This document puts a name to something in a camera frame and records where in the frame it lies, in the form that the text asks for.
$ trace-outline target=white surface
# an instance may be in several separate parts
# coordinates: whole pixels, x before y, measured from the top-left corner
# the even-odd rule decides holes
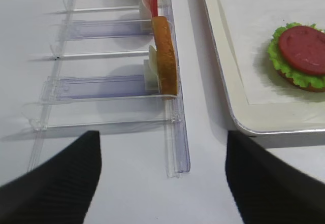
[[[325,27],[325,0],[220,0],[236,61],[250,104],[309,102],[325,99],[285,82],[267,54],[274,31],[286,23]]]
[[[231,105],[231,114],[237,127],[251,135],[274,134],[283,131],[325,131],[325,114],[322,113],[325,101],[254,105],[249,103],[237,66],[232,36],[222,2],[206,0],[206,4],[220,58],[219,66]]]
[[[162,132],[103,135],[102,176],[85,223],[242,223],[225,179],[227,132],[218,100],[223,92],[221,87],[217,91],[211,86],[217,83],[215,67],[211,66],[215,58],[206,39],[209,31],[203,29],[207,25],[202,23],[203,6],[199,1],[173,1],[191,172],[181,179],[166,178],[161,167],[165,159],[156,151],[163,150],[159,137],[163,137]],[[34,139],[31,133],[18,134],[29,128],[19,111],[23,104],[38,100],[42,82],[51,73],[52,62],[27,60],[30,54],[49,52],[44,30],[57,20],[43,13],[61,8],[53,2],[11,0],[10,8],[8,0],[0,4],[4,12],[0,19],[0,72],[5,95],[0,108],[0,133],[1,137],[7,136],[0,144],[1,183],[18,177],[28,165]],[[41,160],[52,157],[73,139],[54,135],[46,140]]]
[[[27,169],[35,135],[21,115],[25,103],[37,101],[53,63],[47,30],[60,22],[60,0],[0,0],[0,184]]]

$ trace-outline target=white tray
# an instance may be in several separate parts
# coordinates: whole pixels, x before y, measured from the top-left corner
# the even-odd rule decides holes
[[[252,136],[325,132],[325,101],[249,104],[222,3],[205,2],[227,101],[238,129]]]

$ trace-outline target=red tomato slice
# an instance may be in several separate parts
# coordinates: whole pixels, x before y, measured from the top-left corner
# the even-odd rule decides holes
[[[286,61],[309,75],[325,75],[325,34],[308,26],[296,26],[280,37],[279,47]]]

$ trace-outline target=lettuce leaf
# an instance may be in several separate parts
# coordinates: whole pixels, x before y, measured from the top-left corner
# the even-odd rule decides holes
[[[302,88],[306,88],[309,84],[314,88],[324,88],[325,87],[325,75],[324,76],[312,76],[304,74],[294,68],[292,68],[288,62],[284,59],[279,48],[279,39],[281,35],[289,28],[300,26],[300,23],[293,22],[288,23],[286,27],[280,27],[275,30],[273,34],[273,39],[268,48],[268,54],[270,55],[270,60],[273,62],[273,66],[276,70],[280,70],[287,78],[292,78],[294,84]]]

